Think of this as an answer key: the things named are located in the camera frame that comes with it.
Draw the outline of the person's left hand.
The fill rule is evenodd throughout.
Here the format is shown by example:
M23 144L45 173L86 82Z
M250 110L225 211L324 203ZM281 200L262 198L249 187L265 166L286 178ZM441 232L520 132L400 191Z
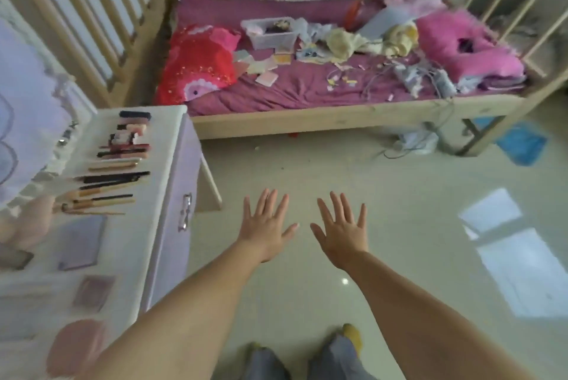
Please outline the person's left hand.
M270 191L272 190L265 189L260 194L256 207L251 207L254 211L252 222L243 224L242 221L238 234L238 245L246 247L257 264L272 260L289 242L280 241L280 235L289 227L285 227L285 220L290 198L288 194L284 194L279 203L275 202L273 217L267 218L265 200Z

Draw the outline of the person's right hand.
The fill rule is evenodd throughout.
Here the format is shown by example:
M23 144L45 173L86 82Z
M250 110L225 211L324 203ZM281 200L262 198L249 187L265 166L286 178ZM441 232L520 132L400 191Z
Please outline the person's right hand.
M328 247L321 247L321 249L336 268L348 271L353 261L369 251L367 229L366 232L358 230L359 217L355 217L349 201L347 223L336 223L334 212L330 212L323 199L317 200L317 206L323 221L321 228L328 239Z

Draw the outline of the person's right forearm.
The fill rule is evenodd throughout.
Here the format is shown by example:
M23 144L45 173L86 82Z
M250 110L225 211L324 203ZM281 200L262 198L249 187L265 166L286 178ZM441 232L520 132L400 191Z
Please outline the person's right forearm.
M406 380L536 380L468 319L370 253L340 254Z

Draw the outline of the person's left forearm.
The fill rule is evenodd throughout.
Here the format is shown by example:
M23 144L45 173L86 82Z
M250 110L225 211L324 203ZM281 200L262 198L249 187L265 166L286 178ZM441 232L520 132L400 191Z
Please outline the person's left forearm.
M245 284L280 248L238 240L138 319L77 380L209 380Z

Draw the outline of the white plastic bag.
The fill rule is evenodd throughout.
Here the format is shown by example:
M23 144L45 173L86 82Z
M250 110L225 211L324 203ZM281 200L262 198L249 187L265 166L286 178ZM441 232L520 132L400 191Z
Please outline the white plastic bag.
M427 155L436 151L438 142L438 134L428 129L406 131L398 134L394 149L402 154Z

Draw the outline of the white cabinet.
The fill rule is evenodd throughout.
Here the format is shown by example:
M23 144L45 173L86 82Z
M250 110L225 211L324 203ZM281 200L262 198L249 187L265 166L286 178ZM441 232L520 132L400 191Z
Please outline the white cabinet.
M0 243L0 380L49 380L46 358L55 336L80 319L104 323L103 350L185 275L190 230L178 232L178 220L182 197L189 192L193 193L192 218L202 152L184 105L97 110L65 171L34 184L32 189L41 189L36 196L18 197L6 208L18 215L21 207L37 197L55 197L64 176L85 166L130 161L101 161L96 157L115 132L122 110L152 115L141 138L151 148L148 157L139 161L153 174L135 187L135 202L93 213L53 213L44 239L28 250ZM107 218L97 265L59 271L58 228L93 215ZM107 302L98 313L72 307L86 275L115 277Z

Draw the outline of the purple bed sheet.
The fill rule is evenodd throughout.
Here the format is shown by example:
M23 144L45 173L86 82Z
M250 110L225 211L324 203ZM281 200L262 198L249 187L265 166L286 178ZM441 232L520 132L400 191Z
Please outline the purple bed sheet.
M177 29L186 26L214 26L240 32L238 49L249 51L255 60L268 59L271 50L254 51L240 23L254 18L304 18L320 24L339 24L356 0L180 0L175 10ZM417 99L413 98L392 70L378 68L378 56L354 55L347 63L352 69L339 73L332 64L317 65L294 60L274 70L277 80L270 87L260 85L253 75L219 91L185 99L192 117L303 110L320 107L416 103L439 99L428 78Z

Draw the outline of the person's trouser leg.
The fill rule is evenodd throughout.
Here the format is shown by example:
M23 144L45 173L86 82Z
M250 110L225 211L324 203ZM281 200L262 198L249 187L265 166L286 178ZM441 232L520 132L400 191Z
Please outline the person's trouser leg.
M351 340L335 334L308 365L307 380L377 380L364 368Z
M240 380L291 380L291 375L272 349L253 342Z

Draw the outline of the scattered pastel paper cards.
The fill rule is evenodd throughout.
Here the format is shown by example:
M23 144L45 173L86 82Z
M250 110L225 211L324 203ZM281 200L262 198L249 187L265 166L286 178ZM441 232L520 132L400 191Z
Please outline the scattered pastel paper cards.
M233 67L236 79L244 75L260 76L262 85L271 85L277 78L273 71L279 66L290 65L293 54L290 52L276 51L264 60L256 60L252 54L246 50L233 52Z

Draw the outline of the person's left trouser leg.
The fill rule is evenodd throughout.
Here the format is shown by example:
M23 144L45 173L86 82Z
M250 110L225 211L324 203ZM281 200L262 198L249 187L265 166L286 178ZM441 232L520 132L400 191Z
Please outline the person's left trouser leg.
M240 380L291 380L291 375L272 349L253 342Z

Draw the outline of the white patterned cloth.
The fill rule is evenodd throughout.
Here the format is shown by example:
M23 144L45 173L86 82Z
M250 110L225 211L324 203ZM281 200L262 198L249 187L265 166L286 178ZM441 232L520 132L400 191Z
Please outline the white patterned cloth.
M416 65L396 63L393 66L396 78L405 86L410 95L418 99L425 83L434 90L440 99L450 99L458 94L458 88L451 81L448 73L440 67L421 62Z

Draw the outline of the red patterned pillow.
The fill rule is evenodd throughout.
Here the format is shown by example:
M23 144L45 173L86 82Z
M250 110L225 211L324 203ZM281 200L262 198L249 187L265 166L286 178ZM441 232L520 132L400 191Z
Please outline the red patterned pillow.
M182 105L238 80L233 52L241 34L220 26L177 28L154 94L154 105Z

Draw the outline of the clear plastic storage box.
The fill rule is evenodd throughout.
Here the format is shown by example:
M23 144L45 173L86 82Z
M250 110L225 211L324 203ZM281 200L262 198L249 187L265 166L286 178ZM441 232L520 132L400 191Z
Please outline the clear plastic storage box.
M258 18L243 20L242 30L255 51L265 49L294 50L298 33L291 27L293 18Z

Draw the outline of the mauve square pad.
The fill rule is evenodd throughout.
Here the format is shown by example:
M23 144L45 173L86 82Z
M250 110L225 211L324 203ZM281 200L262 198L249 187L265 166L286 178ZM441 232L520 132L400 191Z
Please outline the mauve square pad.
M73 298L72 307L83 312L100 312L107 302L114 283L114 276L84 276Z

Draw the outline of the pink round pad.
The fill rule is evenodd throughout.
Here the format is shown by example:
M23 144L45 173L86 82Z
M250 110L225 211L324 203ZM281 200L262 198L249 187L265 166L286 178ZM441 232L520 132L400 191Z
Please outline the pink round pad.
M104 323L96 319L80 319L64 326L49 349L47 376L73 377L85 370L102 352L105 334Z

